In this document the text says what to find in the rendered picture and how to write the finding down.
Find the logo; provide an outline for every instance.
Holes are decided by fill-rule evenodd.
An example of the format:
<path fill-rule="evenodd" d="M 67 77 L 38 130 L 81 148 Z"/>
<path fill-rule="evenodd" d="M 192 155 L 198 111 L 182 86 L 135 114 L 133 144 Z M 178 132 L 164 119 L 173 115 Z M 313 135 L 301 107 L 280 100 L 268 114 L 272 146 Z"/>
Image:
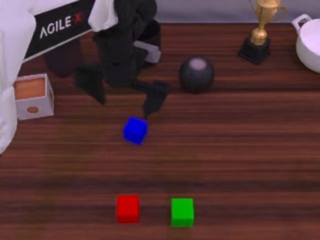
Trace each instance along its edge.
<path fill-rule="evenodd" d="M 68 29 L 74 24 L 81 23 L 82 16 L 83 15 L 81 12 L 77 12 L 74 15 L 66 16 L 63 19 L 59 19 L 49 23 L 47 26 L 43 26 L 41 28 L 40 39 L 58 33 L 62 30 Z"/>

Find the trophy cup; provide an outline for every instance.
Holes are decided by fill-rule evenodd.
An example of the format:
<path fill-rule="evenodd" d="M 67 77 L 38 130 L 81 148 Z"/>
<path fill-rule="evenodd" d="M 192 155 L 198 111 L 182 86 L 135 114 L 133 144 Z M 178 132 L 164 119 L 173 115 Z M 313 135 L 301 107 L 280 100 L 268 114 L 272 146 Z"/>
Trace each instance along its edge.
<path fill-rule="evenodd" d="M 249 3 L 259 21 L 259 26 L 244 40 L 238 56 L 258 65 L 270 55 L 271 41 L 265 30 L 265 25 L 283 19 L 287 14 L 287 9 L 281 6 L 280 0 L 256 0 L 256 7 L 254 7 L 252 0 L 249 0 Z M 283 15 L 273 19 L 279 10 L 283 11 Z"/>

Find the green cube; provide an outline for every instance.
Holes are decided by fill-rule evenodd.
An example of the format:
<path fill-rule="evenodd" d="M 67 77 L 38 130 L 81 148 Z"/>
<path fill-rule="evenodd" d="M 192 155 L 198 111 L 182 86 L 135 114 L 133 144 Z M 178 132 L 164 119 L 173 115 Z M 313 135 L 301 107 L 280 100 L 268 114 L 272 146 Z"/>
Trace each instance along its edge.
<path fill-rule="evenodd" d="M 192 198 L 171 199 L 171 226 L 192 227 L 195 221 L 194 200 Z"/>

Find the blue cube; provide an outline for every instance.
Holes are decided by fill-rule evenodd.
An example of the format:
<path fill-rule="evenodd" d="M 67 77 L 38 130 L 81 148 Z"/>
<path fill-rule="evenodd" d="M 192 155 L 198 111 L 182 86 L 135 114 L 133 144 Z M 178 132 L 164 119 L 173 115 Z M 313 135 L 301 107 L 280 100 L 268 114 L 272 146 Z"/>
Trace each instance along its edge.
<path fill-rule="evenodd" d="M 123 137 L 125 140 L 141 145 L 148 132 L 148 123 L 136 117 L 130 117 L 123 128 Z"/>

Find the white box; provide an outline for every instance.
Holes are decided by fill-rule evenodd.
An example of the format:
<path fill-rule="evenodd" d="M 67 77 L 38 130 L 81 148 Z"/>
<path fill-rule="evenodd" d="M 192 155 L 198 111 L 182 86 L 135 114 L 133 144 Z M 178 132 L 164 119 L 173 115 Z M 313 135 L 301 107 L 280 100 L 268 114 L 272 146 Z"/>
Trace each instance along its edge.
<path fill-rule="evenodd" d="M 19 120 L 55 114 L 55 97 L 46 73 L 18 77 L 14 83 L 16 114 Z"/>

